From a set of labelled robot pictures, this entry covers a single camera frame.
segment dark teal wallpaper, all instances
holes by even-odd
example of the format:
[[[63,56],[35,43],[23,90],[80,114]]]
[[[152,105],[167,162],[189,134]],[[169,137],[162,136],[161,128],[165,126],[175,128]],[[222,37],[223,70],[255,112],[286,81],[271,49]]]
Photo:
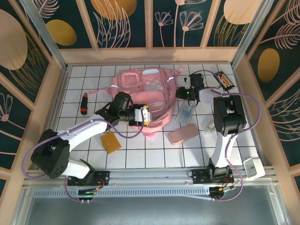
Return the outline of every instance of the dark teal wallpaper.
[[[300,191],[300,176],[295,177],[295,181],[296,181],[297,187]]]
[[[144,0],[85,0],[99,48],[146,47]]]
[[[300,163],[300,80],[269,107],[290,166]]]
[[[268,14],[266,15],[265,19],[263,20],[259,30],[257,31],[257,33],[255,34],[253,40],[251,41],[250,45],[248,46],[247,50],[246,50],[246,54],[249,53],[249,51],[251,50],[254,42],[256,41],[257,36],[262,32],[263,27],[265,26],[267,20],[269,19],[270,15],[272,14],[275,6],[277,5],[277,3],[279,2],[279,0],[274,0],[271,9],[269,10]]]
[[[34,102],[49,61],[8,1],[0,4],[0,21],[0,73]]]
[[[10,169],[31,110],[0,84],[0,167]]]
[[[210,7],[210,0],[153,0],[153,47],[199,47]]]
[[[91,48],[75,0],[34,0],[33,3],[60,49]]]
[[[232,24],[226,20],[224,5],[226,0],[221,0],[217,16],[212,27],[207,43],[208,47],[236,47],[239,45],[247,27],[247,24]]]
[[[5,183],[6,183],[6,180],[0,179],[0,198],[1,198],[4,186],[5,186]]]
[[[285,2],[250,59],[265,100],[300,66],[300,14],[296,3]]]

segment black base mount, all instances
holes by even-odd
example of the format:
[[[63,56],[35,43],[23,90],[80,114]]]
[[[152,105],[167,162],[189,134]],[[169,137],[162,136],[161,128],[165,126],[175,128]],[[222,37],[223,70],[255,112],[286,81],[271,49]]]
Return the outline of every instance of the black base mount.
[[[227,180],[234,183],[233,172],[229,166],[215,167],[211,161],[206,169],[194,169],[191,170],[191,177],[194,184],[222,184]]]
[[[78,179],[77,177],[69,177],[67,181],[68,186],[99,186],[99,182],[104,186],[108,185],[109,182],[109,171],[93,171],[89,177],[89,182],[85,179]]]

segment screwdriver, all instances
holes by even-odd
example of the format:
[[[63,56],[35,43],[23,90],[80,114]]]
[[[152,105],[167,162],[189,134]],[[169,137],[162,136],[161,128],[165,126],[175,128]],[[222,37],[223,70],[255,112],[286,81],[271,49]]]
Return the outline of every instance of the screwdriver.
[[[80,104],[80,113],[84,116],[88,114],[88,93],[85,93],[82,97],[82,101]]]

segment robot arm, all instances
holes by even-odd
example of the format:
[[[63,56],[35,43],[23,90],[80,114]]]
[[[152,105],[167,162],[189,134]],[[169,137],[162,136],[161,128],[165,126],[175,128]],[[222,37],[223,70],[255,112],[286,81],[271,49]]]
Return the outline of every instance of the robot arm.
[[[69,159],[69,153],[80,143],[110,129],[110,125],[118,125],[119,121],[128,121],[130,126],[142,126],[144,121],[146,126],[151,121],[151,114],[146,105],[133,104],[129,94],[119,92],[111,103],[86,121],[59,132],[46,130],[39,143],[61,136],[36,148],[31,160],[51,179],[67,175],[89,184],[93,179],[94,168],[84,160]]]
[[[208,169],[210,178],[218,179],[229,176],[232,173],[225,158],[225,150],[229,139],[240,132],[246,125],[245,113],[240,96],[222,96],[211,88],[205,88],[201,74],[190,75],[191,86],[189,89],[180,87],[176,91],[176,97],[188,101],[201,101],[214,107],[214,124],[217,130],[217,143]],[[231,139],[227,149],[230,156],[237,135]]]

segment backpack pocket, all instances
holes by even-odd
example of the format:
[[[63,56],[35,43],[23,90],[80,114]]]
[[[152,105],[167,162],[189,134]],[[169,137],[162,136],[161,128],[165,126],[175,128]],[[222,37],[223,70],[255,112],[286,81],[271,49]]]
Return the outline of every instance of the backpack pocket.
[[[127,94],[143,91],[142,82],[138,73],[124,72],[120,75],[120,84]]]
[[[145,104],[149,107],[153,120],[156,120],[169,108],[168,98],[161,90],[143,91],[130,94],[130,96],[135,104]]]
[[[165,89],[161,72],[156,68],[143,70],[141,78],[145,91]]]

